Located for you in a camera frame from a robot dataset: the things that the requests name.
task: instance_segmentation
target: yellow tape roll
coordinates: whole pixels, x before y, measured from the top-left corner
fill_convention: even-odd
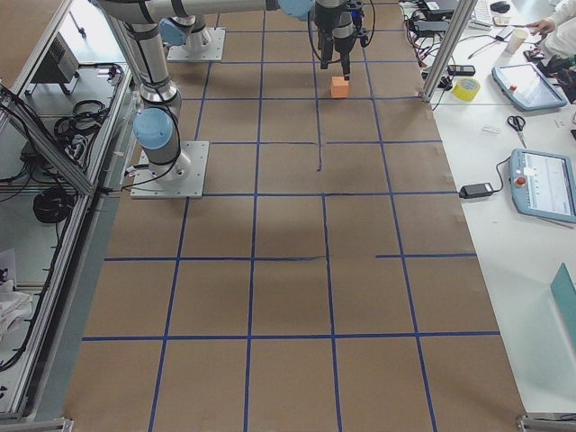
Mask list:
[[[480,83],[474,78],[462,78],[454,87],[454,96],[463,101],[470,102],[480,90]]]

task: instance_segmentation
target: keyboard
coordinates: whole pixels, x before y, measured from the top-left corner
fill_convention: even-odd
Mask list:
[[[492,28],[492,12],[488,0],[478,0],[469,22],[471,27]]]

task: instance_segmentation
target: white table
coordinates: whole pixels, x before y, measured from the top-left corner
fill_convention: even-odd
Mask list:
[[[444,94],[434,111],[457,187],[483,182],[500,186],[496,164],[512,149],[521,148],[516,132],[506,124],[509,115],[525,117],[529,149],[566,155],[575,168],[576,140],[570,134],[576,129],[574,105],[520,112],[492,80],[491,68],[526,62],[523,48],[510,55],[504,52],[506,42],[500,42],[467,59],[488,41],[468,40],[454,52],[456,64],[476,66],[474,78],[481,82],[481,91],[471,103]],[[435,93],[432,106],[440,93]],[[483,131],[485,125],[501,132]],[[576,349],[550,292],[550,282],[562,262],[576,279],[576,227],[568,229],[519,214],[511,201],[507,170],[508,164],[500,167],[505,182],[502,192],[463,200],[463,211],[526,411],[576,412]]]

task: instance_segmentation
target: orange cube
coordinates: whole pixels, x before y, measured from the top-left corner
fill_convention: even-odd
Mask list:
[[[333,76],[332,86],[330,87],[332,98],[343,99],[348,97],[348,81],[343,76]]]

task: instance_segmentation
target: human hand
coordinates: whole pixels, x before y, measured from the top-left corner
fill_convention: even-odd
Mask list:
[[[532,34],[540,34],[541,36],[545,36],[548,33],[551,33],[556,28],[556,24],[550,18],[544,18],[543,20],[531,22],[527,24],[526,27],[534,28],[531,30]]]

